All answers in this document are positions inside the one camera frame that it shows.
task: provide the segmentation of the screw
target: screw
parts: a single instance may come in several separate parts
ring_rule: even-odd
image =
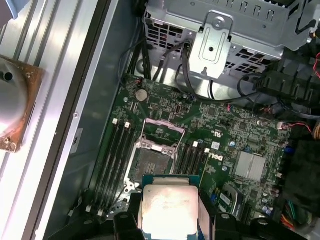
[[[230,219],[230,216],[228,215],[228,214],[221,214],[221,217],[223,218],[223,219]]]
[[[9,138],[9,137],[6,137],[6,138],[4,139],[4,143],[5,143],[5,144],[9,144],[9,143],[10,143],[10,138]]]
[[[215,23],[215,26],[216,26],[217,28],[220,28],[220,27],[221,27],[221,21],[220,21],[220,20],[217,21],[217,22]]]
[[[260,225],[264,225],[264,226],[268,225],[267,221],[266,221],[266,220],[263,220],[263,219],[259,219],[259,220],[258,220],[258,223],[259,223]]]

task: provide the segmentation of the green circuit board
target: green circuit board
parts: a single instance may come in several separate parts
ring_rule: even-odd
[[[185,129],[184,137],[177,151],[178,160],[175,174],[179,174],[177,170],[182,167],[184,159],[189,159],[189,162],[185,162],[184,165],[192,165],[197,158],[200,158],[197,161],[198,168],[194,167],[193,171],[192,167],[185,167],[184,170],[180,168],[180,174],[197,171],[196,174],[199,174],[201,179],[200,188],[210,196],[218,196],[223,186],[229,184],[243,194],[244,203],[250,203],[252,206],[253,211],[250,212],[250,218],[261,212],[266,202],[272,206],[274,196],[270,192],[276,182],[283,156],[283,149],[279,145],[288,140],[289,130],[277,130],[276,122],[263,122],[252,118],[252,112],[244,109],[233,107],[230,112],[226,104],[203,104],[196,100],[190,100],[176,88],[151,80],[139,81],[138,78],[128,76],[126,85],[120,87],[115,99],[91,181],[90,188],[92,192],[95,191],[96,199],[99,198],[97,195],[103,196],[103,184],[97,183],[103,181],[104,174],[101,172],[107,166],[107,160],[104,161],[104,159],[111,154],[112,141],[124,146],[121,150],[123,160],[119,163],[113,163],[113,168],[118,164],[121,165],[122,162],[125,166],[130,157],[129,150],[141,136],[145,119],[149,118],[168,121],[176,127]],[[137,95],[139,90],[144,90],[142,95]],[[132,131],[128,133],[128,135],[131,134],[129,140],[112,137],[113,131],[115,131],[113,120],[123,124],[130,123]],[[177,144],[181,137],[180,133],[152,125],[146,126],[144,133],[147,139],[168,146]],[[197,142],[197,147],[200,148],[197,153],[195,150],[190,150],[194,147],[194,142]],[[235,174],[240,152],[264,158],[265,164],[259,181]],[[131,170],[137,171],[137,166],[135,159]]]

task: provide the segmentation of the metal bracket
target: metal bracket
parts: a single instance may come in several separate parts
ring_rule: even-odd
[[[196,35],[192,46],[189,58],[192,73],[214,79],[220,77],[231,47],[228,37],[232,24],[230,17],[215,12],[207,15],[203,31]]]

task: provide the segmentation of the ram slot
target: ram slot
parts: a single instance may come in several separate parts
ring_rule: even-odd
[[[186,174],[187,175],[191,175],[194,168],[195,168],[195,165],[197,164],[197,161],[198,161],[198,158],[199,158],[199,154],[200,154],[200,149],[197,148],[197,147],[194,147],[193,148],[193,154],[190,158],[190,161],[189,161],[189,164],[188,164],[188,168],[186,170]]]
[[[200,162],[201,162],[204,154],[205,154],[205,151],[202,148],[198,149],[198,154],[196,156],[196,159],[195,159],[194,164],[192,166],[192,170],[190,172],[191,175],[198,175],[199,174]]]
[[[110,155],[110,164],[109,164],[109,169],[107,170],[107,179],[104,183],[104,189],[103,189],[103,194],[102,198],[100,200],[100,208],[103,208],[105,205],[106,197],[108,192],[110,191],[110,184],[112,183],[113,178],[115,177],[115,172],[116,172],[116,167],[120,164],[120,154],[122,149],[124,148],[124,142],[127,139],[129,130],[128,128],[124,128],[121,134],[121,137],[119,141],[117,142],[117,147],[115,148],[115,151]]]
[[[109,171],[110,171],[110,168],[111,168],[111,165],[112,165],[111,164],[111,161],[113,159],[112,156],[114,156],[116,154],[116,150],[117,150],[117,147],[118,147],[118,144],[119,144],[119,140],[121,139],[121,137],[123,135],[123,131],[124,131],[124,126],[123,125],[119,125],[119,127],[118,127],[118,129],[116,131],[116,137],[114,138],[114,141],[111,143],[110,151],[106,155],[106,165],[105,165],[104,175],[103,175],[103,178],[102,178],[100,194],[99,194],[99,197],[97,199],[97,202],[95,202],[95,204],[98,204],[98,202],[101,202],[101,200],[103,198],[104,190],[105,190],[107,179],[108,179],[108,175],[109,175]]]
[[[182,166],[182,171],[181,171],[182,175],[187,174],[188,168],[189,168],[189,165],[191,163],[192,156],[194,155],[195,150],[196,149],[194,147],[189,148],[189,151],[188,151],[188,153],[186,155],[185,161],[184,161],[183,166]]]
[[[188,153],[188,150],[190,149],[190,145],[186,144],[184,149],[183,149],[183,153],[182,153],[182,156],[180,158],[180,161],[178,162],[178,166],[175,170],[175,174],[181,174],[181,171],[182,171],[182,166],[183,166],[183,163],[186,159],[186,156],[187,156],[187,153]]]
[[[121,177],[123,175],[128,156],[130,151],[128,149],[131,148],[134,144],[134,134],[135,130],[131,129],[129,131],[128,137],[125,139],[125,142],[123,144],[123,149],[121,151],[121,157],[119,159],[119,164],[118,168],[116,171],[114,171],[114,176],[111,178],[113,180],[113,185],[109,188],[108,193],[106,194],[106,202],[105,202],[105,207],[109,209],[113,205],[113,201],[115,199],[115,196],[117,194],[117,190],[119,189],[119,185],[122,184],[121,182]]]
[[[117,138],[119,132],[120,132],[119,125],[112,125],[112,132],[110,135],[109,142],[107,144],[107,150],[105,151],[104,158],[103,158],[102,165],[101,165],[101,169],[100,169],[100,173],[99,173],[97,181],[96,181],[97,184],[96,184],[95,191],[94,191],[94,204],[96,204],[98,202],[99,197],[101,196],[100,189],[104,183],[103,178],[106,175],[106,170],[107,170],[107,165],[108,165],[108,155],[111,151],[112,143],[116,142],[116,138]]]

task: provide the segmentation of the chip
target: chip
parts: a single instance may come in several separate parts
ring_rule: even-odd
[[[252,190],[250,193],[250,198],[257,199],[257,197],[258,197],[258,192],[256,190]]]
[[[210,107],[210,109],[209,109],[209,112],[208,112],[208,115],[210,115],[210,116],[215,116],[216,115],[216,109],[215,108],[213,108],[213,107]]]
[[[245,131],[247,129],[247,124],[245,122],[240,122],[239,129]]]

